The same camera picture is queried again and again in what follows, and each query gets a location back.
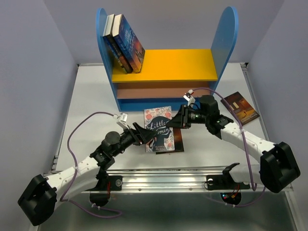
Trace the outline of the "Little Women book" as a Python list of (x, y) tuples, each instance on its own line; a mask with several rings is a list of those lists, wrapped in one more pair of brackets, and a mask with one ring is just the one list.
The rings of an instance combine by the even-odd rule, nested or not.
[(157, 133), (156, 149), (145, 149), (147, 153), (175, 150), (173, 128), (166, 127), (171, 119), (171, 106), (144, 110), (144, 127)]

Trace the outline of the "Three Days to See book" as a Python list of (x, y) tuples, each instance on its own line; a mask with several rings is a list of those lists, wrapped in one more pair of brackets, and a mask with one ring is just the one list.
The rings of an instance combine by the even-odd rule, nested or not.
[(172, 153), (183, 153), (184, 146), (182, 140), (182, 134), (180, 128), (173, 128), (173, 135), (174, 135), (174, 146), (175, 150), (167, 151), (167, 152), (156, 152), (156, 154), (172, 154)]

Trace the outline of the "Jane Eyre book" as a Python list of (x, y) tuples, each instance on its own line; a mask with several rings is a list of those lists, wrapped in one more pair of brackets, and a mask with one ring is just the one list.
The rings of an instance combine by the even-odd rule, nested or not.
[(114, 17), (112, 35), (134, 73), (142, 69), (145, 49), (123, 14)]

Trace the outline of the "Animal Farm book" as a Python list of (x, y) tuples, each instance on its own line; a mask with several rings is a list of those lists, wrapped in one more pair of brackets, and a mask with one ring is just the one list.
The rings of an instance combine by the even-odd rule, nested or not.
[(115, 17), (115, 14), (111, 14), (111, 15), (107, 16), (107, 20), (106, 20), (106, 24), (105, 24), (104, 32), (103, 32), (103, 40), (107, 44), (111, 54), (113, 55), (113, 57), (118, 62), (118, 64), (121, 67), (122, 71), (126, 74), (127, 73), (126, 69), (125, 69), (125, 67), (123, 66), (123, 64), (121, 63), (121, 61), (119, 59), (120, 52), (118, 52), (118, 49), (114, 48), (115, 42), (112, 42), (112, 39), (111, 39), (114, 17)]

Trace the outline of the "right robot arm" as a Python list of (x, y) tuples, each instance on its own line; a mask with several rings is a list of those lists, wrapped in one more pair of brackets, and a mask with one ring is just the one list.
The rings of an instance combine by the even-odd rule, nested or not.
[(209, 190), (234, 189), (251, 183), (264, 185), (271, 192), (278, 193), (300, 176), (300, 169), (287, 143), (276, 144), (245, 131), (220, 113), (218, 103), (211, 95), (203, 95), (199, 103), (196, 109), (191, 103), (181, 105), (178, 113), (167, 122), (167, 127), (188, 129), (192, 124), (203, 124), (212, 135), (243, 150), (247, 161), (253, 157), (258, 162), (257, 165), (233, 163), (221, 174), (209, 176)]

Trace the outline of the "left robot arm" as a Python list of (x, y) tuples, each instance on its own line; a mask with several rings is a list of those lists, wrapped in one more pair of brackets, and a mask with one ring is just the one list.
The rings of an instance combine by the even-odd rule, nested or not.
[(110, 131), (96, 150), (80, 163), (47, 177), (41, 174), (31, 179), (18, 199), (18, 205), (33, 226), (45, 222), (63, 202), (70, 202), (77, 194), (107, 185), (107, 169), (115, 163), (115, 157), (131, 145), (148, 143), (156, 131), (142, 128), (133, 123), (122, 133)]

